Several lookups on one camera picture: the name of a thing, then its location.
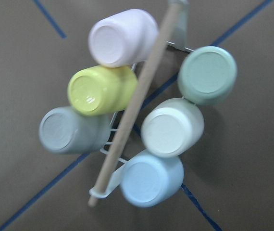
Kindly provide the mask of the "beige cup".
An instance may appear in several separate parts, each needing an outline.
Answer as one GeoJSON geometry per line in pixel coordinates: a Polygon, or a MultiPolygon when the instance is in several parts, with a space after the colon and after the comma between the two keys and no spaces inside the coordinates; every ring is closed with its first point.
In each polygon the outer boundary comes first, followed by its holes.
{"type": "Polygon", "coordinates": [[[186,99],[168,99],[144,119],[141,138],[152,154],[170,158],[192,147],[202,136],[204,118],[200,109],[186,99]]]}

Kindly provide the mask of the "yellow cup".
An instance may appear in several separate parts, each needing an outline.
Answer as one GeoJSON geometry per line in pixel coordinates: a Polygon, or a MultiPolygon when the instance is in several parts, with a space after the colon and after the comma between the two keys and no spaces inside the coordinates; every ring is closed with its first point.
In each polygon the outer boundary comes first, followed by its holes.
{"type": "Polygon", "coordinates": [[[82,115],[105,115],[124,110],[137,84],[137,76],[128,66],[97,65],[72,76],[67,97],[70,105],[82,115]]]}

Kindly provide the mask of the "blue cup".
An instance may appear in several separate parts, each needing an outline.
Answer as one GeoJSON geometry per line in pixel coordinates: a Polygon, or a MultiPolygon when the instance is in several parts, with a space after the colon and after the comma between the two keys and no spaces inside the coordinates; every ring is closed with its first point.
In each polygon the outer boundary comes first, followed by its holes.
{"type": "Polygon", "coordinates": [[[120,188],[129,203],[151,207],[173,196],[183,179],[179,157],[161,158],[143,150],[125,164],[120,188]]]}

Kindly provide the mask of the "grey cup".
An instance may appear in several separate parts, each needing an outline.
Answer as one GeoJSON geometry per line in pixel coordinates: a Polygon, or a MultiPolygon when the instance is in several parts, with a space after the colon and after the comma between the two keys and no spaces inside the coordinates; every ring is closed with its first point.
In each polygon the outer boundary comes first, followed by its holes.
{"type": "Polygon", "coordinates": [[[98,151],[107,143],[110,133],[108,115],[83,116],[70,106],[47,112],[38,130],[41,144],[56,154],[98,151]]]}

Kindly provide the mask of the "green cup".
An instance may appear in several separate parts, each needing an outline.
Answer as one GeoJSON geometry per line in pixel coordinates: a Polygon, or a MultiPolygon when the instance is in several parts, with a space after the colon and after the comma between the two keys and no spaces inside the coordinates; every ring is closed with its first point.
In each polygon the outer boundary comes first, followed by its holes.
{"type": "Polygon", "coordinates": [[[214,105],[228,97],[236,78],[233,56],[222,48],[206,46],[184,59],[177,82],[184,98],[197,105],[214,105]]]}

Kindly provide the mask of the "pink cup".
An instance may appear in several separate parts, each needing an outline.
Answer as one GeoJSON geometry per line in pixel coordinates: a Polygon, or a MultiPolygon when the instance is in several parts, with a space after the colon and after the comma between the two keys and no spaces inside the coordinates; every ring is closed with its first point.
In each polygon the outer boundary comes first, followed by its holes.
{"type": "Polygon", "coordinates": [[[94,24],[88,36],[94,60],[107,67],[120,67],[147,60],[159,29],[145,10],[130,9],[94,24]]]}

